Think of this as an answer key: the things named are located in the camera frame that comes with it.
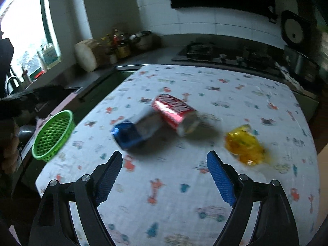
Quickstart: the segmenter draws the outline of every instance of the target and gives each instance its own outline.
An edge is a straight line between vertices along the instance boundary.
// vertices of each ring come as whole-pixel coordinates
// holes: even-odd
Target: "basket rim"
[[[54,146],[52,146],[45,154],[43,155],[36,155],[35,153],[35,142],[40,139],[40,135],[42,133],[44,133],[44,130],[50,125],[50,121],[51,120],[54,120],[54,117],[58,117],[58,115],[62,115],[62,114],[66,114],[68,113],[69,114],[69,121],[68,121],[68,125],[65,129],[65,131],[63,132],[63,134],[60,136],[60,138],[58,139],[58,141],[54,144]],[[48,119],[48,121],[43,125],[43,127],[39,130],[39,133],[37,134],[37,136],[35,137],[35,141],[33,143],[33,146],[32,146],[32,155],[35,159],[44,159],[63,139],[64,135],[66,135],[66,132],[68,130],[68,128],[70,127],[71,123],[73,121],[73,112],[70,111],[70,110],[63,110],[63,111],[60,111],[58,112],[57,114],[55,114],[54,116],[52,116],[50,119]]]

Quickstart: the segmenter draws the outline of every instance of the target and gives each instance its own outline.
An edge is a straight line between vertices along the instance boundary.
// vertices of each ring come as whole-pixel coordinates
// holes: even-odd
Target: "red soda can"
[[[197,111],[183,101],[169,94],[158,95],[152,103],[160,111],[163,119],[179,136],[185,136],[195,130],[199,124]]]

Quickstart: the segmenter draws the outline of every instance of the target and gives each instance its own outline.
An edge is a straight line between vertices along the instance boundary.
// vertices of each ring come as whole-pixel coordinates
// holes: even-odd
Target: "window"
[[[3,15],[1,31],[2,38],[9,38],[14,46],[11,66],[17,76],[22,76],[22,66],[29,74],[37,70],[37,51],[47,44],[40,0],[14,0]]]

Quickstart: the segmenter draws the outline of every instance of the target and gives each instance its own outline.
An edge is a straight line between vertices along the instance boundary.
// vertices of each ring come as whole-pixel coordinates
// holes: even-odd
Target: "blue gripper pad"
[[[207,167],[214,179],[214,182],[222,196],[222,199],[229,203],[232,207],[236,202],[236,196],[233,189],[233,184],[228,178],[227,173],[222,167],[223,163],[211,151],[207,154]]]
[[[112,164],[107,167],[107,170],[104,172],[104,174],[97,183],[96,193],[94,196],[97,206],[107,200],[109,192],[111,191],[121,168],[122,155],[120,157],[116,157],[113,160]]]

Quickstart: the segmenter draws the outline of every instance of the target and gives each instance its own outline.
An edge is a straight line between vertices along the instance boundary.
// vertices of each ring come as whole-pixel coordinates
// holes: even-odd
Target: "human hand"
[[[13,119],[0,121],[0,168],[5,174],[14,173],[19,156],[19,127]]]

